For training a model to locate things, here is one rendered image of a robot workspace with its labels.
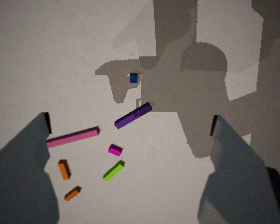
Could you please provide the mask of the magenta rod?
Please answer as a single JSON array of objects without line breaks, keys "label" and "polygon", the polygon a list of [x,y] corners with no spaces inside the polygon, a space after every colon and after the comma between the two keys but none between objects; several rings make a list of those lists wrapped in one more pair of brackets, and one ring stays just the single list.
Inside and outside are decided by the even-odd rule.
[{"label": "magenta rod", "polygon": [[110,152],[110,153],[112,153],[112,154],[114,154],[116,156],[120,156],[121,153],[122,153],[122,148],[120,148],[120,147],[118,147],[116,145],[111,144],[111,146],[109,147],[108,152]]}]

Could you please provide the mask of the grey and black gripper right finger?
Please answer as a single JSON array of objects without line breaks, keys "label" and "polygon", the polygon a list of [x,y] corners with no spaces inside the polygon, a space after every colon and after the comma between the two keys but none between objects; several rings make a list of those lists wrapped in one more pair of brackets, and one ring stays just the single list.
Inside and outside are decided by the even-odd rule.
[{"label": "grey and black gripper right finger", "polygon": [[203,190],[199,224],[280,224],[280,174],[221,116],[214,115],[210,159],[215,171]]}]

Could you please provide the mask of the dark purple rod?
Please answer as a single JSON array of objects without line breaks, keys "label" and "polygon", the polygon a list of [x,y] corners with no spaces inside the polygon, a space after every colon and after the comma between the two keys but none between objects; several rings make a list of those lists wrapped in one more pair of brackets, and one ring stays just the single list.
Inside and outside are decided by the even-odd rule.
[{"label": "dark purple rod", "polygon": [[137,109],[133,110],[132,112],[121,117],[120,119],[116,120],[114,125],[116,126],[117,129],[120,129],[123,126],[129,124],[130,122],[136,120],[137,118],[143,116],[144,114],[150,111],[152,111],[152,107],[149,104],[149,102],[147,102],[142,106],[138,107]]}]

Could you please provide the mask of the small blue block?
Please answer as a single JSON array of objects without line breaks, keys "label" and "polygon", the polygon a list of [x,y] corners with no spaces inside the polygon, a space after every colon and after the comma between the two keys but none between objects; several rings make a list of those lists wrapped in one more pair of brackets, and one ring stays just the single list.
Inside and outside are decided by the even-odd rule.
[{"label": "small blue block", "polygon": [[130,73],[130,83],[137,83],[138,73]]}]

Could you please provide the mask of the pink rod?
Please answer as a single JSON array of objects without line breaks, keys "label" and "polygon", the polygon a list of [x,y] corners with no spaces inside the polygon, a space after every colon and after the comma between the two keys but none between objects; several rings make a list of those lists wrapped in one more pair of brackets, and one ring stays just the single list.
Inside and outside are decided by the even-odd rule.
[{"label": "pink rod", "polygon": [[86,139],[89,137],[97,136],[97,135],[99,135],[99,133],[100,133],[99,128],[93,127],[93,128],[85,129],[82,131],[78,131],[78,132],[70,133],[67,135],[48,139],[48,140],[46,140],[46,143],[47,143],[48,148],[51,148],[51,147],[59,146],[62,144],[66,144],[66,143]]}]

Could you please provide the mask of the orange rod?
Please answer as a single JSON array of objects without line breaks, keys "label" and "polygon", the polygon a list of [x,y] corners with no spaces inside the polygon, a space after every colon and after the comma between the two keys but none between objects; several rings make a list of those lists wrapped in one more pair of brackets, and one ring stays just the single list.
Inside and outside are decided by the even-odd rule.
[{"label": "orange rod", "polygon": [[71,174],[70,174],[66,159],[65,160],[59,160],[58,166],[59,166],[60,172],[62,174],[63,180],[69,180]]},{"label": "orange rod", "polygon": [[81,191],[81,188],[76,186],[74,189],[72,189],[70,192],[68,192],[65,197],[64,200],[69,201],[71,200],[73,197],[75,197],[77,194],[79,194]]}]

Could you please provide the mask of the lime green rod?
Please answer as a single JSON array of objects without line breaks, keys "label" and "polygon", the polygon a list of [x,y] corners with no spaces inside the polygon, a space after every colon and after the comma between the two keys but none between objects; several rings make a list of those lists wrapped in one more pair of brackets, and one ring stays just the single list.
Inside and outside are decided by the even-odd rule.
[{"label": "lime green rod", "polygon": [[103,180],[109,181],[114,175],[116,175],[121,169],[124,168],[124,162],[121,160],[116,163],[108,172],[106,172],[103,176]]}]

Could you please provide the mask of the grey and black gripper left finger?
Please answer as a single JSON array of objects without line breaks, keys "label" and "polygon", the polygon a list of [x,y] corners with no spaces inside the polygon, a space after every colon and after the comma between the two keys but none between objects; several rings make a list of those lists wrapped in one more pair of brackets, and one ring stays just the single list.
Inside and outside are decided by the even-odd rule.
[{"label": "grey and black gripper left finger", "polygon": [[41,112],[0,150],[0,224],[58,224],[58,199],[43,171],[50,134],[49,113]]}]

